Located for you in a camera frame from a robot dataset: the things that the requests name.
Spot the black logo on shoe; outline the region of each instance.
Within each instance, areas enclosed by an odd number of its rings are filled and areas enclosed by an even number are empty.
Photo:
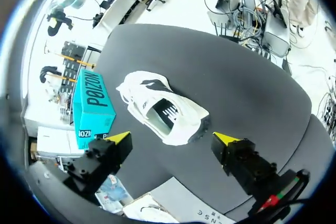
[[[167,88],[160,80],[144,80],[141,84],[146,85],[146,87],[151,90],[173,93],[173,91]]]

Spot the teal shoe box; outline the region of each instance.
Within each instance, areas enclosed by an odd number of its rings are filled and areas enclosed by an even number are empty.
[[[78,148],[87,149],[97,137],[107,137],[115,111],[100,74],[82,69],[73,95],[73,122]]]

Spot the person's leg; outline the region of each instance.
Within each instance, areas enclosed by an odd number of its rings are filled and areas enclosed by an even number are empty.
[[[301,24],[301,19],[306,9],[307,3],[308,0],[291,0],[289,2],[288,11],[291,24],[290,28],[292,32],[296,33],[296,26]]]
[[[301,24],[299,25],[298,34],[300,37],[305,36],[305,28],[313,24],[316,14],[318,12],[318,1],[308,0],[306,9],[304,10],[303,16],[301,17]]]

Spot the white sneaker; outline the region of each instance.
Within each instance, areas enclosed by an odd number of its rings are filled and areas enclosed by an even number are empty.
[[[301,38],[303,38],[306,35],[306,29],[299,27],[298,28],[298,34]]]
[[[292,34],[296,34],[298,32],[298,27],[292,24],[289,24],[289,29]]]
[[[203,135],[208,126],[204,108],[175,94],[166,77],[146,71],[128,74],[117,90],[128,111],[163,143],[183,145]]]

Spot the black table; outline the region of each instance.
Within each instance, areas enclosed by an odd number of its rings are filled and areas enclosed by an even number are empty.
[[[115,88],[137,70],[162,74],[173,90],[209,111],[211,125],[202,139],[167,146],[127,111]],[[267,59],[226,39],[172,26],[121,25],[111,33],[95,71],[103,75],[117,114],[110,135],[132,133],[133,151],[117,175],[133,198],[174,176],[217,211],[235,220],[245,217],[253,200],[212,154],[214,131],[249,138],[280,173],[284,167],[311,171],[306,193],[316,187],[333,154],[303,89]],[[318,148],[312,145],[316,137]],[[307,161],[305,154],[320,155],[319,160]]]

